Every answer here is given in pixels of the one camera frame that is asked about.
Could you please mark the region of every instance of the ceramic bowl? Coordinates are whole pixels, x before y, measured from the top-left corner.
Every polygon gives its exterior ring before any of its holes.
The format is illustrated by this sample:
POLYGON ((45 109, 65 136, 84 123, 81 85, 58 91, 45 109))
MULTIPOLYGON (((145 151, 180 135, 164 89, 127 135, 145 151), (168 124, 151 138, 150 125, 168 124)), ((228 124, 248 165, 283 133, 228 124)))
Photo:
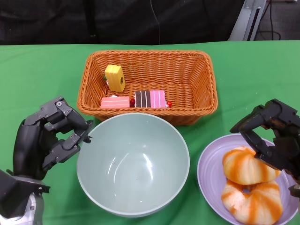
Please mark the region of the ceramic bowl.
POLYGON ((98 206, 123 217, 159 211, 185 184, 189 153, 180 133, 165 120, 144 113, 112 117, 84 143, 77 175, 98 206))

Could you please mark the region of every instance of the black curtain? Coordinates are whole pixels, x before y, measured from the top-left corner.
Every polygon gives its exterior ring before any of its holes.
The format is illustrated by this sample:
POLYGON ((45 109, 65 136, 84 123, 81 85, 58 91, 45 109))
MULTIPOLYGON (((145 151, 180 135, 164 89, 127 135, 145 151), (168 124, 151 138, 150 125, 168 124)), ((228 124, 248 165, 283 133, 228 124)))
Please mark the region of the black curtain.
POLYGON ((0 44, 226 41, 243 0, 0 0, 0 44))

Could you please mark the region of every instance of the wicker basket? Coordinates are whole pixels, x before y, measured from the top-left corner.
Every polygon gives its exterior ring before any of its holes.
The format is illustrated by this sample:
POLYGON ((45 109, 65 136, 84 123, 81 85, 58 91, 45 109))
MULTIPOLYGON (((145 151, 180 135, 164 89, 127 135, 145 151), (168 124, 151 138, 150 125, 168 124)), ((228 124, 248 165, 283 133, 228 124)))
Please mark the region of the wicker basket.
POLYGON ((94 52, 86 62, 77 106, 100 120, 123 113, 149 113, 173 125, 191 125, 218 106, 211 59, 200 51, 94 52), (122 93, 110 91, 103 79, 108 64, 122 66, 126 81, 122 93), (100 109, 102 97, 133 97, 136 90, 165 90, 172 107, 100 109))

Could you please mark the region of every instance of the red toy cherry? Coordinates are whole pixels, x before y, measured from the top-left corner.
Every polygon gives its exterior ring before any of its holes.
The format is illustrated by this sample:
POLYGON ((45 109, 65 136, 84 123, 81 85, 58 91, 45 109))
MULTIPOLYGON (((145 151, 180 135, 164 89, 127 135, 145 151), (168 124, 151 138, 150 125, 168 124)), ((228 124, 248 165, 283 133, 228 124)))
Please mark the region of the red toy cherry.
POLYGON ((130 107, 134 107, 135 106, 135 99, 134 98, 130 99, 129 104, 130 104, 130 107))
POLYGON ((168 105, 169 108, 171 108, 172 102, 171 101, 167 101, 167 105, 168 105))

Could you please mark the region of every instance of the robotic hand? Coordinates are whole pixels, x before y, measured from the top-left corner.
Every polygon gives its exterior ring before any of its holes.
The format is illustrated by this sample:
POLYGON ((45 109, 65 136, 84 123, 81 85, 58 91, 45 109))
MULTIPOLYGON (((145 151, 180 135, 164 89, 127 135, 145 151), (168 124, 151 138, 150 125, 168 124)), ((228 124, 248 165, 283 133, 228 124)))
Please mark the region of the robotic hand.
POLYGON ((0 224, 41 225, 44 211, 42 193, 49 186, 41 180, 56 163, 64 163, 90 143, 93 121, 70 107, 63 97, 42 105, 22 121, 15 141, 13 172, 0 170, 0 224), (56 134, 73 130, 66 140, 56 134))
POLYGON ((255 158, 278 170, 285 170, 298 183, 289 187, 292 196, 300 198, 300 118, 297 110, 273 99, 255 107, 231 130, 240 132, 255 150, 255 158), (272 129, 275 146, 266 143, 253 131, 257 127, 272 129))

